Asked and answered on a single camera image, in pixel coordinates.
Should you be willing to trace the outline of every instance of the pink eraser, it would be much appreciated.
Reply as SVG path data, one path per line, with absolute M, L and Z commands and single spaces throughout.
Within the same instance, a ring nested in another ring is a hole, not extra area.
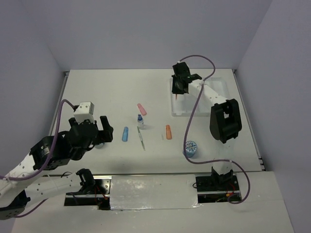
M 140 110 L 140 113 L 141 113 L 143 116 L 144 116 L 144 115 L 147 115 L 146 110 L 143 108 L 143 106 L 142 106 L 140 103 L 137 104 L 137 107 L 138 107 L 138 109 Z

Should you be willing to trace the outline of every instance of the small bottle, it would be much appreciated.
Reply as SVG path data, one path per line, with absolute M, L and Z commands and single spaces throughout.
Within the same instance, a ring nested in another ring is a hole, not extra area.
M 138 128 L 142 130 L 144 128 L 144 120 L 141 114 L 138 114 L 137 123 L 138 123 Z

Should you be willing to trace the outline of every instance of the gray wall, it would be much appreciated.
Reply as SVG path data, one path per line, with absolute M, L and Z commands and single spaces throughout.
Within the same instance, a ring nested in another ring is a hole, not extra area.
M 0 0 L 0 173 L 49 131 L 62 72 L 17 0 Z M 0 221 L 11 232 L 14 220 Z
M 237 68 L 271 0 L 22 0 L 63 70 Z M 202 59 L 191 67 L 207 67 Z
M 310 0 L 273 0 L 237 73 L 296 233 L 310 232 L 310 12 Z

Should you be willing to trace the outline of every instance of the white table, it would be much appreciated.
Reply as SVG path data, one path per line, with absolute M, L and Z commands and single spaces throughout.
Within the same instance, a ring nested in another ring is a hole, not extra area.
M 191 72 L 205 77 L 211 70 L 193 69 Z M 52 174 L 75 172 L 81 168 L 89 168 L 93 174 L 109 175 L 210 172 L 211 164 L 190 164 L 182 154 L 189 117 L 171 115 L 169 81 L 172 74 L 171 69 L 71 70 L 62 98 L 73 104 L 93 102 L 94 118 L 99 121 L 99 116 L 108 117 L 114 128 L 114 140 L 101 149 L 86 153 L 80 161 L 70 161 L 67 166 L 59 167 Z M 218 69 L 213 77 L 225 80 L 230 97 L 240 105 L 242 131 L 236 140 L 232 160 L 246 171 L 261 171 L 232 70 Z M 148 129 L 141 131 L 146 151 L 142 149 L 137 132 L 138 103 L 147 111 L 144 122 Z M 61 131 L 70 129 L 68 119 L 73 117 L 72 113 L 72 109 L 64 105 Z M 167 124 L 171 126 L 172 140 L 162 139 Z M 125 126 L 129 128 L 128 142 L 121 140 Z M 194 117 L 188 139 L 194 140 L 199 147 L 193 158 L 195 161 L 216 157 L 218 147 L 209 131 L 209 117 Z
M 12 233 L 293 233 L 274 173 L 248 174 L 250 196 L 239 205 L 223 202 L 182 210 L 102 211 L 94 206 L 63 206 L 65 195 L 60 195 L 16 219 Z M 238 181 L 245 194 L 242 173 Z

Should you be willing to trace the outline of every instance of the purple cable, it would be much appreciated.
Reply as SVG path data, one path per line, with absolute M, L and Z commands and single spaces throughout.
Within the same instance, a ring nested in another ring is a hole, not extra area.
M 35 211 L 40 205 L 42 205 L 46 200 L 47 200 L 47 199 L 45 199 L 45 200 L 43 200 L 42 202 L 40 202 L 40 203 L 39 203 L 38 205 L 36 205 L 35 208 L 32 209 L 31 211 L 29 211 L 29 212 L 27 212 L 27 213 L 25 213 L 25 214 L 23 214 L 23 215 L 17 215 L 17 216 L 15 216 L 15 218 L 25 217 L 25 216 L 31 214 L 31 213 L 32 213 L 33 211 Z
M 212 72 L 210 75 L 208 75 L 206 78 L 203 79 L 202 88 L 201 88 L 200 93 L 199 93 L 199 96 L 198 96 L 198 98 L 197 98 L 197 100 L 196 100 L 196 102 L 195 102 L 195 104 L 194 104 L 193 110 L 192 110 L 191 115 L 190 115 L 190 118 L 189 118 L 189 122 L 188 122 L 188 124 L 187 124 L 187 128 L 186 128 L 186 131 L 185 131 L 185 137 L 184 137 L 184 145 L 183 145 L 183 147 L 184 147 L 183 149 L 184 149 L 185 158 L 187 159 L 188 162 L 190 162 L 190 163 L 192 163 L 192 164 L 210 164 L 210 163 L 215 163 L 215 162 L 230 162 L 230 163 L 233 163 L 233 164 L 235 164 L 236 166 L 238 166 L 238 168 L 244 173 L 244 175 L 245 175 L 245 177 L 246 177 L 246 179 L 247 179 L 248 189 L 247 189 L 247 192 L 246 192 L 245 197 L 244 197 L 241 201 L 237 201 L 237 202 L 231 202 L 231 201 L 230 201 L 230 198 L 231 198 L 232 196 L 236 196 L 236 195 L 238 195 L 238 194 L 232 194 L 231 196 L 228 197 L 227 200 L 228 200 L 228 202 L 231 203 L 231 204 L 240 204 L 240 203 L 244 202 L 244 201 L 247 199 L 247 197 L 248 197 L 248 195 L 249 195 L 249 193 L 250 193 L 250 190 L 251 190 L 251 183 L 250 183 L 250 180 L 249 180 L 249 177 L 248 177 L 247 173 L 245 172 L 245 170 L 244 170 L 237 162 L 232 161 L 232 160 L 229 160 L 229 159 L 215 159 L 215 160 L 209 160 L 209 161 L 203 161 L 203 162 L 194 162 L 194 161 L 190 160 L 190 159 L 187 157 L 187 154 L 186 154 L 187 135 L 188 135 L 188 132 L 189 132 L 189 128 L 190 128 L 190 125 L 191 125 L 191 122 L 192 122 L 192 118 L 193 118 L 195 109 L 196 109 L 196 107 L 198 106 L 200 97 L 201 97 L 201 95 L 202 95 L 202 93 L 203 93 L 204 82 L 205 82 L 206 79 L 210 78 L 210 77 L 215 73 L 215 71 L 216 71 L 216 66 L 215 66 L 215 64 L 214 64 L 210 59 L 208 59 L 207 57 L 202 56 L 202 55 L 189 55 L 189 56 L 187 56 L 187 57 L 182 58 L 179 62 L 181 62 L 181 61 L 183 61 L 183 60 L 185 60 L 185 59 L 187 59 L 187 58 L 189 58 L 189 57 L 202 57 L 202 58 L 208 60 L 208 61 L 213 65 L 213 72 Z
M 52 156 L 53 156 L 53 151 L 54 151 L 54 149 L 55 149 L 55 145 L 56 145 L 56 141 L 57 141 L 57 137 L 58 137 L 58 132 L 59 132 L 60 116 L 61 116 L 61 114 L 62 114 L 62 108 L 63 108 L 63 104 L 64 104 L 65 102 L 66 102 L 67 104 L 69 104 L 69 105 L 71 106 L 71 108 L 74 108 L 74 105 L 73 105 L 72 103 L 70 103 L 68 100 L 62 100 L 62 101 L 60 102 L 59 107 L 58 107 L 58 113 L 57 113 L 57 122 L 56 122 L 56 127 L 55 127 L 55 134 L 54 134 L 53 142 L 52 142 L 52 145 L 51 145 L 50 153 L 48 154 L 48 157 L 47 157 L 47 159 L 45 160 L 45 162 L 44 162 L 44 164 L 42 165 L 42 167 L 41 167 L 38 171 L 36 171 L 36 172 L 34 172 L 33 174 L 31 174 L 31 175 L 29 175 L 29 176 L 26 176 L 26 177 L 5 177 L 5 176 L 1 176 L 1 175 L 0 175 L 0 179 L 6 179 L 6 178 L 8 178 L 8 179 L 11 180 L 11 181 L 25 181 L 25 180 L 29 180 L 29 179 L 35 177 L 36 175 L 38 175 L 41 171 L 43 171 L 43 170 L 47 167 L 47 165 L 48 165 L 50 159 L 51 159 Z

